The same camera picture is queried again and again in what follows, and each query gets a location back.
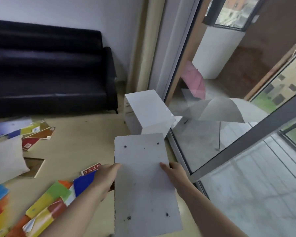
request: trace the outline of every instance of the sofa armrest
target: sofa armrest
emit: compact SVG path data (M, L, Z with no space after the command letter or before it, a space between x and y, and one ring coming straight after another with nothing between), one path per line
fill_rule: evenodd
M108 110L117 112L117 92L116 92L116 71L113 62L113 55L110 47L103 48L105 88L107 94Z

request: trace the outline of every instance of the left hand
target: left hand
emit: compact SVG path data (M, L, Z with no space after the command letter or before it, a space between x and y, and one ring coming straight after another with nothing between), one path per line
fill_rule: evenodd
M122 164L120 163L102 165L95 173L92 184L100 187L103 190L103 194L106 195L116 178L118 169L121 166Z

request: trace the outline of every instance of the pink umbrella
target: pink umbrella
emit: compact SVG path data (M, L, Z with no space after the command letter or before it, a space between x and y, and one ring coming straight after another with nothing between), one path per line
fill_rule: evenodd
M192 62L186 62L181 78L184 80L194 97L205 100L205 83L203 76L194 67Z

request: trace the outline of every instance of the black leather sofa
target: black leather sofa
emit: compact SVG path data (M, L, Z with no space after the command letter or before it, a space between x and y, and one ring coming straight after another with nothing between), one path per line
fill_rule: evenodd
M115 80L101 32L0 21L0 117L117 113Z

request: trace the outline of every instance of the tile floor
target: tile floor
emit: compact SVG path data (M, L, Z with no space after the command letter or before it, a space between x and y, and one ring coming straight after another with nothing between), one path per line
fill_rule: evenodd
M13 179L6 183L10 189L10 225L24 215L28 207L55 180L72 180L79 171L93 163L114 163L114 138L129 135L122 116L124 86L118 86L119 114L114 111L99 112L93 115L37 117L44 118L56 127L49 141L40 140L24 156L46 159L35 179ZM166 143L170 160L175 157L169 143ZM184 230L168 237L198 237L200 232L184 201L177 195ZM114 233L114 192L100 204L89 225L86 237L106 237Z
M226 96L213 81L205 83L207 99ZM179 115L194 101L197 100L177 90L170 110ZM202 166L255 124L222 123L220 149L215 150L215 125L184 122L173 132L191 170ZM296 152L277 134L205 175L201 182L210 200L250 237L296 237Z

